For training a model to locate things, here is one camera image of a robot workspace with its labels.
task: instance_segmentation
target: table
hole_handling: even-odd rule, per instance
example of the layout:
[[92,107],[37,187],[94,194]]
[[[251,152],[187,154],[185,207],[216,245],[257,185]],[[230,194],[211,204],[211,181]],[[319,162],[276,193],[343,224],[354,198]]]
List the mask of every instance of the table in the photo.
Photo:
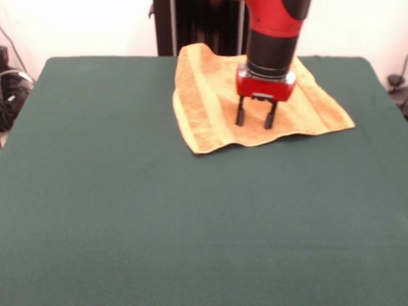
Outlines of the table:
[[356,128],[195,156],[176,58],[50,59],[0,155],[0,305],[408,305],[408,127],[362,58],[302,57]]

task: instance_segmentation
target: white wall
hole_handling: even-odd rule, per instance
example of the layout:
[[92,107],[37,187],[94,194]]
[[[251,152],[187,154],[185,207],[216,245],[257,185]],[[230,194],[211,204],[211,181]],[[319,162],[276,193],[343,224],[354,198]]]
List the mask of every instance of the white wall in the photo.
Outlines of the white wall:
[[297,52],[362,56],[385,84],[408,54],[408,0],[312,0]]
[[[0,23],[30,74],[53,56],[157,55],[152,0],[0,0]],[[12,50],[12,64],[17,65]]]
[[[152,0],[103,2],[0,0],[0,23],[35,77],[52,56],[157,55]],[[408,1],[376,3],[312,0],[298,55],[362,56],[385,84],[408,53]]]

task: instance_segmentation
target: towel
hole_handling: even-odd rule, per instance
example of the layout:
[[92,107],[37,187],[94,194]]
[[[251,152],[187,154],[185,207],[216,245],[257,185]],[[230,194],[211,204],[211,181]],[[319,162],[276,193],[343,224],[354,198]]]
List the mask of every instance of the towel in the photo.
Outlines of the towel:
[[235,74],[245,61],[246,55],[215,55],[204,43],[180,50],[173,109],[180,133],[193,153],[208,154],[233,143],[254,147],[288,135],[317,136],[355,127],[297,56],[291,63],[295,89],[288,101],[278,104],[272,129],[263,127],[271,103],[251,98],[244,102],[244,125],[237,126]]

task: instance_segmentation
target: dark green cloth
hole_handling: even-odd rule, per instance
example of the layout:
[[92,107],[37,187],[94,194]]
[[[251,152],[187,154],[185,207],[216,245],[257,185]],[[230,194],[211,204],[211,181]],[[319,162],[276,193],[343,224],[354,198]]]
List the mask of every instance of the dark green cloth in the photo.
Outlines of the dark green cloth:
[[369,63],[301,58],[356,128],[195,156],[175,58],[47,62],[0,154],[0,305],[408,305],[408,126]]

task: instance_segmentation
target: black object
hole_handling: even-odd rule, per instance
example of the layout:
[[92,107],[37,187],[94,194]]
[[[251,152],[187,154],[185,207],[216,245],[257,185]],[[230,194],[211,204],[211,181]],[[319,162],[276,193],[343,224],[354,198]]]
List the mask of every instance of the black object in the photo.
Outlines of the black object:
[[157,51],[159,56],[172,56],[170,0],[154,0],[154,19],[156,23]]
[[403,86],[405,84],[404,74],[407,69],[408,55],[405,58],[404,66],[402,67],[402,72],[400,75],[389,75],[387,78],[390,89],[388,91],[390,98],[399,107],[404,117],[408,120],[408,86]]
[[405,78],[404,74],[407,69],[407,64],[408,64],[408,55],[405,58],[404,66],[402,68],[402,72],[400,75],[389,75],[387,78],[388,84],[390,85],[390,93],[396,92],[404,83],[405,83]]
[[[8,51],[0,46],[0,72],[11,69],[8,66]],[[0,132],[9,131],[14,120],[29,95],[29,88],[21,76],[16,73],[3,75],[0,79]]]

